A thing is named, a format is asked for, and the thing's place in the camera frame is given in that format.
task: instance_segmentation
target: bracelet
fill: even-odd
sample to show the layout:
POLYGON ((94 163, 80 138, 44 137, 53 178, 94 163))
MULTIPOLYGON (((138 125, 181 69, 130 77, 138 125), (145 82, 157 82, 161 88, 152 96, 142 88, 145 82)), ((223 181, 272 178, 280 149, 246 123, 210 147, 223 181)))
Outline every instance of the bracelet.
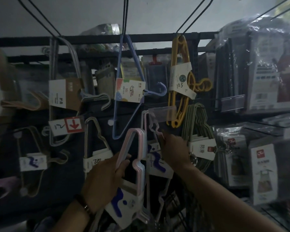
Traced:
POLYGON ((89 215, 90 219, 93 219, 95 217, 95 214, 92 213, 82 195, 76 194, 74 195, 74 199, 76 199, 76 201, 84 208, 85 212, 89 215))

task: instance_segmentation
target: black metal bar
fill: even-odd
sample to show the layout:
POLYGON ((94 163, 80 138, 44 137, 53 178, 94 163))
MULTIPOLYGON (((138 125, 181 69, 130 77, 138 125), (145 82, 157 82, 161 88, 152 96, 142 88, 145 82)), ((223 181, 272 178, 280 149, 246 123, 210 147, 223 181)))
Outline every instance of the black metal bar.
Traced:
MULTIPOLYGON (((214 39, 217 32, 201 32, 200 39, 214 39)), ((186 40, 194 40, 198 38, 199 33, 186 33, 186 40)), ((172 41, 175 33, 159 33, 159 34, 132 34, 129 35, 132 42, 164 42, 172 41)), ((120 35, 98 35, 98 36, 63 36, 72 45, 79 44, 106 44, 119 43, 120 35)), ((37 37, 2 37, 0 38, 0 47, 21 47, 21 46, 46 46, 49 45, 48 36, 37 37)))
MULTIPOLYGON (((208 47, 198 47, 198 52, 214 52, 214 49, 208 47)), ((171 54, 172 48, 162 48, 162 49, 141 49, 135 51, 137 55, 155 55, 155 54, 171 54)), ((89 59, 89 58, 115 58, 118 56, 117 52, 92 52, 92 53, 80 53, 78 54, 79 59, 89 59)), ((122 51, 123 57, 132 57, 130 51, 122 51)), ((64 53, 59 55, 59 60, 72 60, 69 53, 64 53)), ((29 62, 45 62, 49 61, 49 57, 46 55, 20 55, 20 56, 10 56, 8 57, 9 63, 29 63, 29 62)))

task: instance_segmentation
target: red square logo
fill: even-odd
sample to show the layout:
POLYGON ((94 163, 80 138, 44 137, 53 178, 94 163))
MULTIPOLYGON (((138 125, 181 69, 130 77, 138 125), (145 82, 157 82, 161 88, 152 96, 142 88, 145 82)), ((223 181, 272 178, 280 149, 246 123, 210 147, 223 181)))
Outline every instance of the red square logo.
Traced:
POLYGON ((235 145, 236 142, 235 142, 235 138, 228 138, 228 142, 230 145, 235 145))
POLYGON ((257 158, 260 159, 260 158, 264 158, 265 157, 265 154, 264 154, 264 150, 259 150, 257 151, 257 158))
POLYGON ((207 152, 214 152, 214 147, 208 147, 207 152))

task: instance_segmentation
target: person's right hand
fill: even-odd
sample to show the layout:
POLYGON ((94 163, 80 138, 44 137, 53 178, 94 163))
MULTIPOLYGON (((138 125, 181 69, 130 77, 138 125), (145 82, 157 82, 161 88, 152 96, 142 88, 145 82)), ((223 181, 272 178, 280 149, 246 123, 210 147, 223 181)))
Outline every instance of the person's right hand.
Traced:
POLYGON ((182 137, 169 134, 162 131, 163 136, 159 136, 161 144, 161 153, 163 159, 168 165, 175 171, 178 172, 185 166, 190 166, 191 161, 189 158, 189 147, 187 141, 184 141, 182 137))

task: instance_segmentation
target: gray wall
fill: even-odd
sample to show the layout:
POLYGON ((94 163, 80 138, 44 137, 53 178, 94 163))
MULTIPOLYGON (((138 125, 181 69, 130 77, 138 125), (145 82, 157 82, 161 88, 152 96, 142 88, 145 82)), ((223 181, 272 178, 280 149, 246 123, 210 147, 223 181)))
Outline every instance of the gray wall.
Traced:
MULTIPOLYGON (((122 24, 123 0, 32 1, 62 35, 78 35, 101 23, 122 24)), ((275 5, 275 1, 214 0, 210 8, 189 31, 216 31, 233 20, 268 10, 275 5)), ((175 32, 200 2, 201 0, 130 0, 127 32, 130 34, 175 32)), ((209 3, 209 0, 205 3, 201 9, 209 3)), ((17 0, 0 0, 1 37, 45 35, 49 33, 19 5, 17 0)), ((206 43, 207 41, 201 41, 200 46, 206 43)), ((137 44, 138 49, 170 46, 171 42, 137 44)), ((22 47, 4 50, 12 56, 40 54, 39 49, 40 47, 22 47)))

